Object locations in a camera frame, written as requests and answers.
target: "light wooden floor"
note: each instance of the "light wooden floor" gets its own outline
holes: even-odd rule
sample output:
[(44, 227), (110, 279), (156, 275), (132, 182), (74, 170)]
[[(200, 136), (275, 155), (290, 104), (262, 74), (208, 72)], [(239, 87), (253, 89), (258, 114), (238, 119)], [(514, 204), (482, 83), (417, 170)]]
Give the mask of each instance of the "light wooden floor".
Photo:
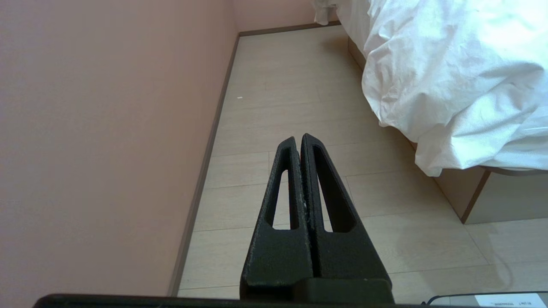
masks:
[(407, 141), (378, 126), (346, 37), (334, 26), (240, 39), (179, 295), (238, 298), (276, 147), (295, 136), (300, 148), (304, 133), (326, 145), (398, 303), (548, 290), (548, 219), (463, 226)]

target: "bed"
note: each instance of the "bed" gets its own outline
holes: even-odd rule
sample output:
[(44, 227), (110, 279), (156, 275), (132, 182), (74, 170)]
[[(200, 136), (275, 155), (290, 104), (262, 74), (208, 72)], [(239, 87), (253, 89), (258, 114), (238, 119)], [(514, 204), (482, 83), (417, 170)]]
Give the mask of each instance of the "bed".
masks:
[(548, 216), (548, 4), (316, 0), (464, 223)]

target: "white duvet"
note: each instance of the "white duvet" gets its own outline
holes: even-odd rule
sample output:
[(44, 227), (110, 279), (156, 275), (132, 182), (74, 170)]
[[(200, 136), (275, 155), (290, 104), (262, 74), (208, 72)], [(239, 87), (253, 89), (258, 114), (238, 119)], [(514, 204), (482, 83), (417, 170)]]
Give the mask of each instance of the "white duvet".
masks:
[(330, 4), (380, 124), (418, 143), (427, 175), (548, 169), (548, 1), (316, 1)]

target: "white label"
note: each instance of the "white label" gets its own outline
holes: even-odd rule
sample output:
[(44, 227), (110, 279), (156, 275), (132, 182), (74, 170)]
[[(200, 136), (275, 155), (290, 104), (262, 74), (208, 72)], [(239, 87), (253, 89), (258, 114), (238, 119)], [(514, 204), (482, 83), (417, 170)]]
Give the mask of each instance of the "white label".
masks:
[(475, 295), (481, 307), (546, 308), (537, 293)]

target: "floor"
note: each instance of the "floor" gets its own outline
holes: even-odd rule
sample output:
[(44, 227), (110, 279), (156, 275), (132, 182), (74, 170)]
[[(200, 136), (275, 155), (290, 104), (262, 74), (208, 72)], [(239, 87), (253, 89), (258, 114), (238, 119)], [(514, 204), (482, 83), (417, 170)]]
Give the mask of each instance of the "floor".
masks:
[(300, 148), (304, 133), (326, 145), (397, 303), (548, 290), (548, 219), (462, 225), (407, 141), (378, 126), (346, 37), (332, 26), (240, 39), (179, 295), (238, 298), (276, 147), (295, 136)]

